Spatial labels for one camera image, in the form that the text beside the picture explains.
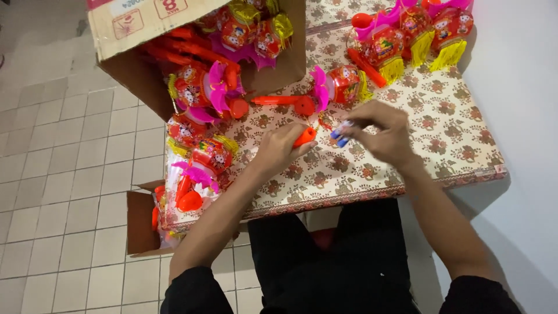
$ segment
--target table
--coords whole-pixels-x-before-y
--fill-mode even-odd
[[[362,3],[367,5],[347,0],[306,0],[308,70],[320,65],[327,72],[350,64],[345,57],[345,39],[352,29],[348,19],[358,12],[372,13],[393,6],[395,0]],[[311,76],[307,73],[303,80],[276,94],[305,94],[310,87]],[[416,69],[408,65],[402,79],[375,90],[369,83],[369,89],[376,99],[408,112],[413,149],[443,187],[455,188],[506,176],[502,154],[457,68],[430,73],[426,65]],[[326,117],[336,126],[339,117],[351,108],[330,103]],[[221,132],[240,146],[234,165],[220,179],[221,185],[234,180],[255,156],[264,132],[294,121],[306,123],[291,107],[252,105],[240,122],[221,125]],[[317,117],[310,122],[317,126]],[[405,194],[397,172],[374,159],[359,143],[351,141],[341,149],[323,128],[316,140],[319,145],[313,151],[258,191],[244,221]]]

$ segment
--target person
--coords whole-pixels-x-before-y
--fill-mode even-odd
[[[487,250],[410,146],[407,114],[372,101],[346,119],[342,134],[397,169],[418,223],[452,283],[440,313],[520,313],[495,281]],[[380,131],[365,132],[368,125]],[[237,230],[260,187],[317,142],[292,149],[306,126],[266,133],[254,159],[199,218],[175,250],[161,313],[232,313],[211,264]],[[395,199],[344,206],[328,251],[321,251],[295,215],[248,222],[263,293],[261,313],[419,313],[410,293],[405,241]]]

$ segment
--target white wall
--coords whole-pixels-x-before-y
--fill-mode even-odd
[[[509,180],[453,191],[527,313],[558,308],[558,16],[556,0],[478,0],[463,77]],[[400,200],[419,306],[437,312],[450,279]]]

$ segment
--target left hand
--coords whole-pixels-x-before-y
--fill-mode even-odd
[[[265,133],[259,143],[256,157],[248,166],[260,172],[266,180],[281,173],[298,157],[306,155],[318,144],[316,141],[310,141],[295,149],[292,148],[296,139],[307,128],[308,125],[301,123],[289,123]]]

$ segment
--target black shirt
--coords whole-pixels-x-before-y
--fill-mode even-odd
[[[266,300],[261,314],[418,313],[408,289],[388,275],[359,276],[357,268],[330,266],[306,265],[285,276],[285,282],[294,280],[296,284],[274,300]],[[167,289],[161,314],[167,313],[233,313],[233,310],[211,269],[194,267],[175,278]],[[500,283],[461,276],[452,281],[440,313],[521,312]]]

